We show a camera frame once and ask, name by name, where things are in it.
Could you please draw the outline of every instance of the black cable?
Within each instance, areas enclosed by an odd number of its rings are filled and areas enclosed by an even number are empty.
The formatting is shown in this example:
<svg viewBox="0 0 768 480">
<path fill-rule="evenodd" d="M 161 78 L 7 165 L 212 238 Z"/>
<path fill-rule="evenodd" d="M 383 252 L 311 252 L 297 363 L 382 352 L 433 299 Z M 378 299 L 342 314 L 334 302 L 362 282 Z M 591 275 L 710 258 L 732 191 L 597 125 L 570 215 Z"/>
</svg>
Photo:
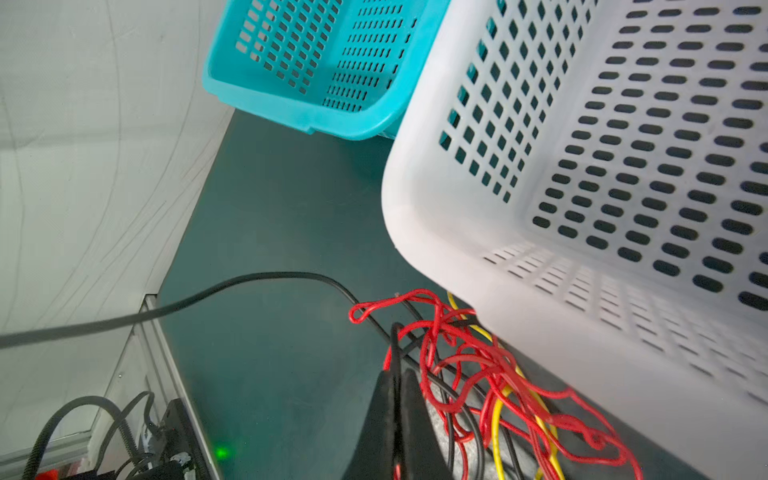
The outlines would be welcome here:
<svg viewBox="0 0 768 480">
<path fill-rule="evenodd" d="M 151 453 L 144 453 L 143 455 L 140 455 L 138 457 L 129 458 L 128 460 L 123 462 L 123 465 L 120 465 L 120 467 L 118 467 L 118 469 L 114 471 L 114 477 L 113 478 L 115 478 L 115 480 L 117 480 L 117 478 L 120 476 L 120 474 L 123 472 L 123 470 L 125 470 L 125 468 L 127 466 L 129 466 L 131 463 L 133 463 L 134 461 L 135 462 L 141 462 L 141 460 L 143 460 L 144 458 L 147 458 L 148 456 L 151 456 L 151 455 L 152 455 Z"/>
<path fill-rule="evenodd" d="M 133 409 L 136 408 L 136 405 L 138 405 L 141 399 L 143 399 L 145 396 L 147 397 L 147 402 L 144 404 L 144 423 L 147 425 L 147 428 L 150 432 L 152 432 L 154 437 L 158 439 L 162 437 L 163 433 L 161 432 L 160 428 L 158 428 L 150 418 L 150 412 L 152 410 L 152 405 L 154 404 L 154 393 L 148 391 L 139 393 L 125 406 L 123 411 L 120 412 L 120 416 L 112 422 L 109 430 L 107 430 L 107 435 L 104 437 L 104 440 L 102 440 L 101 447 L 98 451 L 96 466 L 94 467 L 96 472 L 98 472 L 98 469 L 101 467 L 101 463 L 104 461 L 104 456 L 107 453 L 107 447 L 109 446 L 109 442 L 112 440 L 112 436 L 114 435 L 115 430 L 118 429 L 118 426 L 122 422 L 125 422 L 125 419 L 131 414 Z"/>
<path fill-rule="evenodd" d="M 389 349 L 392 352 L 390 355 L 389 371 L 392 372 L 392 381 L 395 383 L 395 398 L 400 400 L 400 376 L 402 370 L 400 369 L 400 342 L 397 333 L 402 328 L 401 323 L 393 323 L 391 333 L 389 334 Z M 395 425 L 400 425 L 399 419 L 396 419 Z"/>
<path fill-rule="evenodd" d="M 512 444 L 512 434 L 508 429 L 502 429 L 502 434 L 504 435 L 504 442 L 507 444 L 507 450 L 509 450 L 509 457 L 512 459 L 512 468 L 515 469 L 518 480 L 525 480 L 523 478 L 523 469 L 520 467 L 518 453 L 515 450 L 515 445 Z"/>
<path fill-rule="evenodd" d="M 131 470 L 128 473 L 128 475 L 125 476 L 125 480 L 128 480 L 129 478 L 133 478 L 138 472 L 141 472 L 142 470 L 144 470 L 144 468 L 146 468 L 148 464 L 152 463 L 152 460 L 154 460 L 154 458 L 148 457 L 142 460 L 141 462 L 138 462 L 134 467 L 134 469 Z"/>
<path fill-rule="evenodd" d="M 403 300 L 402 304 L 405 306 L 405 308 L 411 313 L 414 320 L 417 322 L 420 322 L 424 320 L 424 317 L 421 313 L 413 306 L 412 303 L 410 303 L 408 300 Z M 406 352 L 403 350 L 404 353 L 408 353 L 411 351 L 411 349 L 416 348 L 417 346 L 422 345 L 422 341 L 424 339 L 424 335 L 429 331 L 429 329 L 424 329 L 424 334 L 419 337 L 419 339 L 412 339 L 411 343 L 408 345 L 410 349 Z M 435 360 L 437 363 L 440 363 L 440 355 L 435 349 Z M 442 376 L 442 372 L 438 374 L 441 380 L 445 380 Z M 448 403 L 448 394 L 440 390 L 440 399 L 443 403 Z M 453 464 L 455 462 L 456 457 L 456 440 L 455 440 L 455 429 L 453 427 L 453 414 L 449 413 L 445 416 L 446 423 L 448 424 L 448 467 L 450 468 L 451 472 L 453 472 Z"/>
<path fill-rule="evenodd" d="M 68 402 L 53 414 L 40 431 L 40 434 L 35 441 L 35 446 L 32 447 L 29 458 L 27 458 L 27 464 L 24 467 L 22 480 L 32 480 L 37 475 L 38 470 L 40 469 L 40 463 L 43 459 L 43 454 L 45 453 L 45 448 L 48 446 L 48 442 L 51 441 L 51 436 L 53 435 L 54 430 L 56 430 L 59 422 L 72 410 L 87 405 L 97 406 L 105 410 L 113 419 L 118 419 L 121 414 L 118 406 L 116 406 L 110 399 L 100 396 L 84 396 Z M 138 457 L 140 454 L 136 449 L 136 445 L 134 445 L 134 436 L 131 433 L 131 428 L 124 420 L 120 423 L 118 428 L 123 437 L 125 449 L 128 450 L 128 456 L 132 458 Z"/>
<path fill-rule="evenodd" d="M 415 369 L 419 368 L 419 364 L 410 356 L 403 356 L 403 359 Z M 456 393 L 456 391 L 452 389 L 447 383 L 443 382 L 437 375 L 432 372 L 427 372 L 427 376 L 429 377 L 429 380 L 437 385 L 438 388 L 440 388 L 443 392 L 447 393 L 454 400 L 458 399 L 458 393 Z M 478 464 L 477 469 L 475 470 L 475 480 L 482 480 L 483 476 L 485 475 L 485 453 L 483 452 L 480 427 L 478 427 L 475 416 L 472 414 L 472 412 L 470 412 L 468 406 L 462 406 L 462 413 L 464 414 L 464 419 L 469 424 L 469 428 L 472 430 L 472 433 L 475 434 L 475 447 L 478 451 Z"/>
<path fill-rule="evenodd" d="M 47 329 L 29 330 L 27 332 L 8 333 L 0 336 L 0 349 L 7 349 L 12 346 L 30 345 L 32 343 L 48 342 L 51 340 L 68 339 L 76 336 L 93 335 L 94 333 L 107 332 L 109 330 L 119 329 L 124 326 L 135 325 L 137 323 L 146 322 L 148 320 L 160 318 L 162 316 L 170 315 L 171 313 L 183 310 L 188 306 L 192 306 L 207 297 L 219 293 L 222 290 L 226 290 L 232 286 L 240 285 L 241 283 L 254 282 L 257 280 L 283 280 L 283 279 L 302 279 L 302 280 L 315 280 L 325 283 L 336 288 L 341 292 L 351 303 L 357 304 L 359 301 L 352 293 L 347 290 L 344 285 L 329 278 L 325 275 L 319 275 L 318 273 L 308 272 L 264 272 L 264 273 L 250 273 L 248 275 L 235 276 L 228 280 L 224 280 L 217 285 L 207 288 L 199 293 L 195 293 L 193 296 L 189 296 L 178 302 L 174 302 L 171 305 L 162 306 L 155 310 L 149 310 L 142 313 L 134 313 L 132 315 L 119 316 L 113 319 L 99 320 L 97 322 L 79 323 L 76 325 L 64 325 L 54 326 Z M 389 341 L 389 334 L 382 328 L 382 326 L 376 322 L 373 317 L 368 317 L 376 332 L 387 342 Z"/>
</svg>

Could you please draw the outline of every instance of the table surface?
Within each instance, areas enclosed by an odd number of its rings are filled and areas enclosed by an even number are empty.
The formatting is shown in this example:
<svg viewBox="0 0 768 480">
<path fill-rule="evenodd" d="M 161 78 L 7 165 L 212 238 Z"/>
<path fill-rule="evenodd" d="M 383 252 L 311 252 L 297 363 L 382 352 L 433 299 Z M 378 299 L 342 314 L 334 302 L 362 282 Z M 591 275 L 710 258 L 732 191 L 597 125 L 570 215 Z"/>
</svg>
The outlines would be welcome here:
<svg viewBox="0 0 768 480">
<path fill-rule="evenodd" d="M 268 270 L 322 273 L 361 301 L 421 287 L 441 292 L 405 262 L 386 232 L 380 192 L 391 145 L 305 135 L 237 112 L 161 303 Z M 341 477 L 386 352 L 370 326 L 348 321 L 348 311 L 330 286 L 277 280 L 237 286 L 164 320 L 206 436 L 222 455 L 224 478 Z M 408 321 L 399 307 L 378 317 L 386 326 Z M 558 384 L 535 364 L 524 365 L 543 386 Z M 618 428 L 646 478 L 702 478 Z M 569 478 L 631 477 L 629 468 L 565 468 Z"/>
</svg>

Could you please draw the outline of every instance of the red object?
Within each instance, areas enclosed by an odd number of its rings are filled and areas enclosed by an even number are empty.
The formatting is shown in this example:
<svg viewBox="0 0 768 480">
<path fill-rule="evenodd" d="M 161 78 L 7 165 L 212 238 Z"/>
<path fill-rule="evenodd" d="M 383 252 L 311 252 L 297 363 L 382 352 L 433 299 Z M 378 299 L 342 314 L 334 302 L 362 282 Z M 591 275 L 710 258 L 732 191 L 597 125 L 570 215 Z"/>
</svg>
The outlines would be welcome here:
<svg viewBox="0 0 768 480">
<path fill-rule="evenodd" d="M 38 473 L 35 480 L 58 480 L 58 470 L 48 470 L 47 472 Z"/>
<path fill-rule="evenodd" d="M 418 321 L 405 326 L 399 332 L 399 339 L 402 340 L 406 334 L 415 329 L 429 329 L 429 331 L 424 334 L 420 352 L 421 355 L 419 357 L 422 376 L 421 388 L 424 398 L 437 409 L 439 415 L 442 417 L 442 420 L 445 423 L 446 432 L 448 431 L 446 414 L 456 414 L 460 412 L 473 385 L 478 382 L 487 382 L 490 386 L 490 390 L 485 398 L 485 403 L 483 404 L 482 409 L 470 409 L 472 413 L 479 415 L 478 426 L 480 427 L 484 445 L 488 446 L 491 442 L 491 413 L 496 400 L 500 399 L 508 409 L 525 423 L 528 432 L 524 432 L 504 420 L 501 422 L 502 426 L 531 444 L 535 457 L 547 480 L 558 480 L 558 474 L 549 462 L 550 442 L 554 443 L 565 458 L 573 462 L 614 467 L 622 466 L 629 462 L 634 471 L 634 477 L 637 480 L 642 480 L 643 472 L 640 465 L 637 463 L 636 458 L 629 448 L 621 441 L 621 439 L 619 439 L 613 426 L 611 426 L 608 420 L 598 410 L 586 403 L 571 387 L 567 387 L 560 392 L 552 392 L 530 383 L 527 379 L 522 378 L 515 372 L 515 367 L 517 366 L 515 357 L 509 351 L 498 346 L 498 340 L 495 336 L 493 337 L 493 344 L 489 345 L 480 339 L 475 338 L 469 327 L 457 328 L 451 325 L 451 322 L 457 320 L 461 315 L 475 315 L 474 310 L 454 310 L 450 305 L 444 304 L 433 292 L 420 289 L 413 290 L 410 293 L 395 298 L 380 300 L 378 302 L 359 303 L 349 311 L 349 320 L 352 323 L 362 323 L 374 311 L 396 305 L 405 300 L 427 303 L 435 307 L 434 319 Z M 450 346 L 456 347 L 456 354 L 435 364 L 437 340 L 441 335 Z M 471 350 L 472 353 L 464 353 L 464 350 Z M 391 359 L 392 351 L 391 349 L 388 349 L 384 359 L 384 370 L 389 369 Z M 464 362 L 479 364 L 481 370 L 462 383 L 461 371 Z M 455 377 L 452 386 L 452 388 L 457 391 L 458 398 L 453 402 L 443 403 L 437 400 L 432 392 L 432 384 L 427 372 L 437 375 L 448 364 L 454 364 L 458 371 L 458 375 Z M 512 399 L 502 395 L 502 390 L 507 385 L 511 386 L 515 392 Z M 605 427 L 607 432 L 601 429 L 588 427 L 584 422 L 572 415 L 551 414 L 539 405 L 531 392 L 536 392 L 540 396 L 549 399 L 572 400 L 585 412 L 595 417 L 596 420 Z M 536 423 L 536 417 L 558 429 L 569 430 L 581 434 L 584 436 L 584 441 L 595 451 L 599 452 L 609 445 L 612 445 L 618 450 L 618 456 L 615 458 L 602 458 L 575 455 L 569 452 L 557 439 L 549 435 L 549 432 L 545 432 L 539 427 Z M 464 464 L 462 480 L 466 480 L 469 471 L 464 444 L 474 440 L 474 434 L 464 430 L 458 422 L 454 422 L 454 428 L 454 440 L 458 444 Z"/>
</svg>

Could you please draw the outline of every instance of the yellow wire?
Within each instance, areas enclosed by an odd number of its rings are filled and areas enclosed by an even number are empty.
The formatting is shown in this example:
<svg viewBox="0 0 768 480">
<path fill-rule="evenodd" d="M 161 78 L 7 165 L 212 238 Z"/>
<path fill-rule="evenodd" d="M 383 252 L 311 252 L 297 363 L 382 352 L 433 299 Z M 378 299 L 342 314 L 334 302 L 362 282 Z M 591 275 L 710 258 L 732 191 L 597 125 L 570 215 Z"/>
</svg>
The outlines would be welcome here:
<svg viewBox="0 0 768 480">
<path fill-rule="evenodd" d="M 448 292 L 448 302 L 451 304 L 454 310 L 458 310 L 458 304 L 456 303 L 456 298 L 454 298 L 453 293 Z M 467 317 L 464 315 L 461 315 L 462 319 L 466 319 Z M 481 328 L 477 325 L 471 325 L 471 328 L 475 330 L 476 332 L 483 335 L 488 341 L 493 343 L 493 336 L 486 331 L 485 329 Z M 520 377 L 525 378 L 525 374 L 522 370 L 520 370 L 519 366 L 515 366 L 515 372 L 520 375 Z M 502 393 L 504 396 L 508 396 L 510 393 L 512 393 L 512 389 L 509 386 L 504 387 L 502 390 Z M 531 392 L 531 395 L 533 396 L 534 400 L 547 412 L 549 412 L 549 409 L 544 404 L 544 400 L 541 399 L 540 395 L 536 392 Z M 499 449 L 498 444 L 498 427 L 499 423 L 502 419 L 502 408 L 504 406 L 504 403 L 499 399 L 496 400 L 496 403 L 493 408 L 493 416 L 491 418 L 491 441 L 493 444 L 493 460 L 496 464 L 496 473 L 498 474 L 499 480 L 504 480 L 504 469 L 502 464 L 502 455 Z M 552 436 L 555 438 L 558 438 L 558 430 L 553 425 L 547 425 L 544 423 L 544 421 L 538 417 L 536 418 L 536 423 L 539 427 L 541 427 L 542 430 L 547 432 L 547 429 L 551 432 Z M 551 454 L 549 455 L 549 462 L 554 467 L 554 470 L 558 473 L 558 477 L 560 480 L 565 480 L 565 475 L 563 474 L 563 469 L 560 466 L 560 461 L 558 460 L 558 449 L 554 446 L 554 443 L 550 442 L 551 446 Z M 536 472 L 535 480 L 541 480 L 541 477 L 543 476 L 544 472 L 539 468 L 539 470 Z"/>
<path fill-rule="evenodd" d="M 504 396 L 508 396 L 510 393 L 512 393 L 512 389 L 509 386 L 504 387 L 502 390 L 502 394 L 504 394 Z M 493 444 L 493 462 L 496 465 L 496 475 L 498 475 L 498 480 L 504 480 L 502 450 L 499 448 L 498 444 L 498 426 L 502 420 L 503 407 L 504 403 L 501 400 L 496 400 L 496 404 L 493 406 L 493 416 L 491 417 L 491 443 Z"/>
</svg>

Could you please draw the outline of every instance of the black device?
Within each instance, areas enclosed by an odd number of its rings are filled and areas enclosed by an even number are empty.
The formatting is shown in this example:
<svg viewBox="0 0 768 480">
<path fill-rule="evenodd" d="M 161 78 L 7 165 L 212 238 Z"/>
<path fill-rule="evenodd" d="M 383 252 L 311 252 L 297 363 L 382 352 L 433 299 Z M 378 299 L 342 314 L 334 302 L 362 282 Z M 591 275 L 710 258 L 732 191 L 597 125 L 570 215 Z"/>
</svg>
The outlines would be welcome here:
<svg viewBox="0 0 768 480">
<path fill-rule="evenodd" d="M 413 370 L 401 372 L 397 328 L 392 361 L 376 381 L 360 438 L 343 480 L 452 480 Z"/>
</svg>

